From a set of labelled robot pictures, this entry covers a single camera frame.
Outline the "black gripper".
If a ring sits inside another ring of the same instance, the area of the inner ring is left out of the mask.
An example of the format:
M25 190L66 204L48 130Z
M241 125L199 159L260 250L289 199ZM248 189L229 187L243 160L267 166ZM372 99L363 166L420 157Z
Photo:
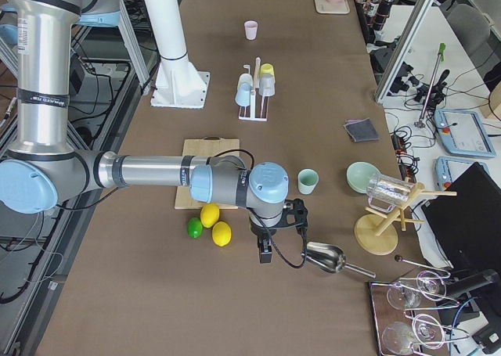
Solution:
M268 264L272 262L272 237L276 231L287 226L286 216L261 218L254 213L250 214L250 230L258 237L259 263Z

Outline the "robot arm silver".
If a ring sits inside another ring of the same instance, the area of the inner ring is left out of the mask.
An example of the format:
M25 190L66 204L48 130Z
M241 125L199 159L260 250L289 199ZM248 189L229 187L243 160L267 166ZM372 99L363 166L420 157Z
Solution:
M235 156L122 156L67 142L70 43L75 24L114 27L120 0L9 0L17 14L17 137L1 164L1 200L24 214L48 210L99 188L171 185L205 203L250 213L261 262L285 228L288 177L278 164L246 168Z

